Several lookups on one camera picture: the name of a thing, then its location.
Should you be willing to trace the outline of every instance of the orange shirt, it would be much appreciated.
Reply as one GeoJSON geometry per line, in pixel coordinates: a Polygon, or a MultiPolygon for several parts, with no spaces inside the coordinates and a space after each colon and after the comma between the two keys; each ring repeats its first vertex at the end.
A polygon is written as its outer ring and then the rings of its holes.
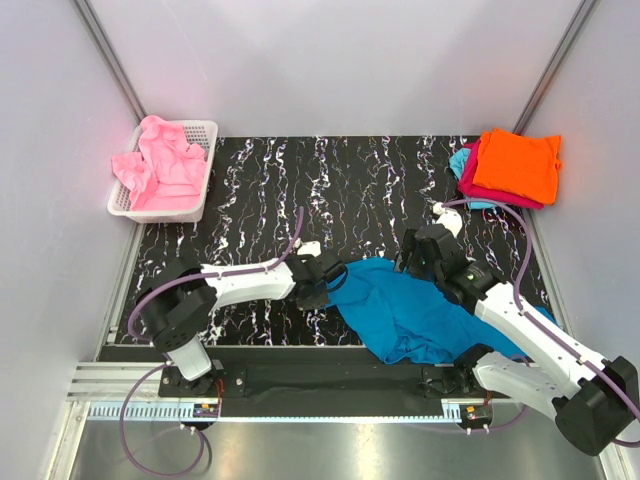
{"type": "Polygon", "coordinates": [[[480,138],[473,184],[546,205],[556,201],[562,137],[527,138],[495,128],[480,138]]]}

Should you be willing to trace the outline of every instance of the plastic basket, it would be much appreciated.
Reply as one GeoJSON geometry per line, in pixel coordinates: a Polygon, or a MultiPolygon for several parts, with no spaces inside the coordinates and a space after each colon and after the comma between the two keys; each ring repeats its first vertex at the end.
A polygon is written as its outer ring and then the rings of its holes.
{"type": "MultiPolygon", "coordinates": [[[[171,123],[179,123],[184,127],[184,133],[189,143],[197,143],[207,151],[207,173],[202,183],[200,201],[198,205],[190,210],[167,210],[167,211],[137,211],[132,212],[129,201],[129,189],[116,179],[111,190],[107,209],[112,215],[129,217],[138,223],[190,223],[198,222],[204,213],[204,201],[207,197],[207,186],[209,176],[213,167],[213,153],[215,151],[216,139],[218,137],[218,125],[215,122],[206,120],[178,120],[171,123]]],[[[142,135],[142,127],[138,126],[131,136],[128,152],[138,152],[138,140],[142,135]]]]}

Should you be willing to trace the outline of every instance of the stack of clothes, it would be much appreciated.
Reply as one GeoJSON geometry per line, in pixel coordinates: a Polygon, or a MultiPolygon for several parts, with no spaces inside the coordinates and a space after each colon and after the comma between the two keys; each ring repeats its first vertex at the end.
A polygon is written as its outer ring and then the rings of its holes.
{"type": "MultiPolygon", "coordinates": [[[[496,128],[458,150],[449,166],[458,179],[458,190],[467,197],[540,210],[556,201],[561,144],[560,135],[527,138],[496,128]]],[[[472,202],[469,207],[493,205],[472,202]]]]}

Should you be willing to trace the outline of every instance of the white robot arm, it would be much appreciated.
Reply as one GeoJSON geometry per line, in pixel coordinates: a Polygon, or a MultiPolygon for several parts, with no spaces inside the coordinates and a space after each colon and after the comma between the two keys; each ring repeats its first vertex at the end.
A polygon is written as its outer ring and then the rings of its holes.
{"type": "Polygon", "coordinates": [[[206,330],[210,312],[227,305],[252,300],[290,298],[303,310],[327,305],[327,284],[340,276],[345,265],[319,242],[299,243],[295,253],[273,265],[277,259],[251,265],[201,265],[195,259],[178,258],[156,277],[147,280],[138,295],[140,302],[163,285],[193,274],[202,278],[156,292],[141,312],[156,350],[172,360],[188,381],[212,368],[198,332],[206,330]]]}
{"type": "Polygon", "coordinates": [[[440,204],[434,213],[440,216],[436,224],[405,233],[396,271],[433,281],[447,300],[505,334],[540,368],[527,368],[482,345],[465,352],[457,363],[482,388],[538,410],[554,420],[576,448],[599,454],[634,415],[586,364],[595,365],[637,405],[635,367],[623,357],[610,362],[585,347],[527,303],[485,260],[466,258],[455,239],[462,223],[459,214],[440,204]],[[558,340],[576,353],[570,355],[558,340]]]}

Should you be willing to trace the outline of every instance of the pink cloth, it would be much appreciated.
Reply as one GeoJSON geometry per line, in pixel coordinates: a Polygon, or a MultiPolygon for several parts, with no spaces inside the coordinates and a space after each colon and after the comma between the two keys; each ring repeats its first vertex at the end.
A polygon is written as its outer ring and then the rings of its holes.
{"type": "Polygon", "coordinates": [[[146,117],[140,125],[140,152],[111,159],[113,173],[131,192],[131,210],[197,207],[207,172],[206,151],[187,142],[182,125],[155,115],[146,117]]]}
{"type": "Polygon", "coordinates": [[[517,205],[518,207],[533,208],[534,210],[541,210],[544,207],[543,204],[536,202],[535,200],[521,197],[514,193],[490,190],[488,188],[474,185],[473,177],[478,168],[478,149],[480,148],[480,140],[475,143],[465,145],[465,147],[471,148],[471,153],[469,154],[469,160],[467,160],[464,172],[462,172],[462,176],[458,182],[458,190],[468,197],[487,198],[497,202],[508,203],[509,205],[517,205]]]}

